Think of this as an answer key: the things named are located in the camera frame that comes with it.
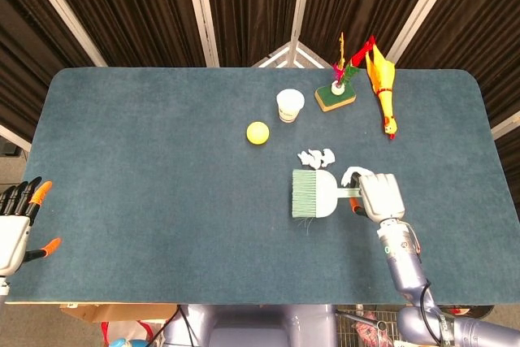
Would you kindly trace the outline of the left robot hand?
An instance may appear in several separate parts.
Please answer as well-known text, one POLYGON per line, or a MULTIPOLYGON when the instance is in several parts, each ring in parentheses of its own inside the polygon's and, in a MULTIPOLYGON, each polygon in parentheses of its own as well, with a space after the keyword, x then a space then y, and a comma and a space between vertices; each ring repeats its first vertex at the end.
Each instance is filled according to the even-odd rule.
POLYGON ((27 250, 28 238, 52 182, 40 176, 12 185, 1 193, 1 278, 14 275, 20 267, 47 258, 61 245, 56 237, 40 249, 27 250))

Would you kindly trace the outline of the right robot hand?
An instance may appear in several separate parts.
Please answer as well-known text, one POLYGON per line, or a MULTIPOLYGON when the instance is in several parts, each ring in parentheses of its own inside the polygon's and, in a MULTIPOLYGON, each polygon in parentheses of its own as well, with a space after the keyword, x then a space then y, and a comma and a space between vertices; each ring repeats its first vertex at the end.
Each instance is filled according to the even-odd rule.
POLYGON ((350 199, 352 212, 365 216, 374 223, 387 219, 402 219, 405 206, 401 191, 393 174, 372 174, 362 176, 359 172, 351 175, 350 189, 359 189, 361 200, 350 199))

